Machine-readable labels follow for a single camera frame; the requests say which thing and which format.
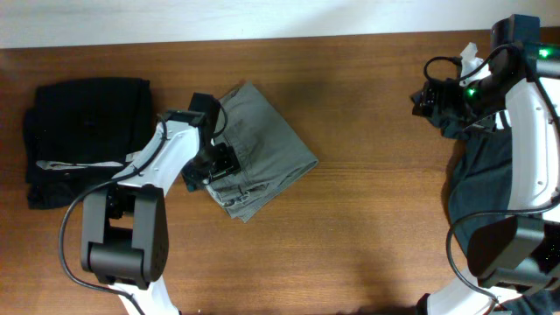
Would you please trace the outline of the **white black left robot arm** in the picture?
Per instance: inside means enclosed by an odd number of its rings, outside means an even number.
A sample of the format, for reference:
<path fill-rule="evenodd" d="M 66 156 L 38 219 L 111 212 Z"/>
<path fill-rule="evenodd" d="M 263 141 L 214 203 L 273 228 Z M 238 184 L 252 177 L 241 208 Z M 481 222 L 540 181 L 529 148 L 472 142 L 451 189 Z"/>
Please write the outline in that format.
<path fill-rule="evenodd" d="M 216 98 L 194 94 L 188 110 L 163 115 L 152 139 L 110 183 L 85 196 L 81 266 L 128 313 L 179 313 L 164 280 L 165 196 L 177 177 L 193 192 L 240 170 L 233 148 L 214 141 L 227 121 Z"/>

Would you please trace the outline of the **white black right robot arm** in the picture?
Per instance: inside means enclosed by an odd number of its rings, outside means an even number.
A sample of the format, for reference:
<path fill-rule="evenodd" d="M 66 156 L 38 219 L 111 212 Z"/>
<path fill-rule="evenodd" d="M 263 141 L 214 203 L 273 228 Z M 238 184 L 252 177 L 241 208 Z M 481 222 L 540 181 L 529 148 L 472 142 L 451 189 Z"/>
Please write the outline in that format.
<path fill-rule="evenodd" d="M 415 116 L 465 143 L 449 182 L 446 243 L 467 266 L 424 295 L 418 314 L 543 314 L 559 309 L 559 48 L 538 17 L 491 30 L 485 59 L 469 44 L 457 74 L 428 77 Z"/>

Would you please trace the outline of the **grey cargo shorts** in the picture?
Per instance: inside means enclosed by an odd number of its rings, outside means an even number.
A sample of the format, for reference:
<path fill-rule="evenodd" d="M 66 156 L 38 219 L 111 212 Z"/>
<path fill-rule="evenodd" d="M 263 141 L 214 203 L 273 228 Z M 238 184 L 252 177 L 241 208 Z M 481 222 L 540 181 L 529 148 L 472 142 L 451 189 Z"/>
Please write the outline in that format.
<path fill-rule="evenodd" d="M 206 191 L 231 218 L 247 222 L 319 160 L 251 82 L 228 92 L 220 104 L 226 114 L 218 126 L 225 130 L 215 142 L 233 148 L 240 171 Z"/>

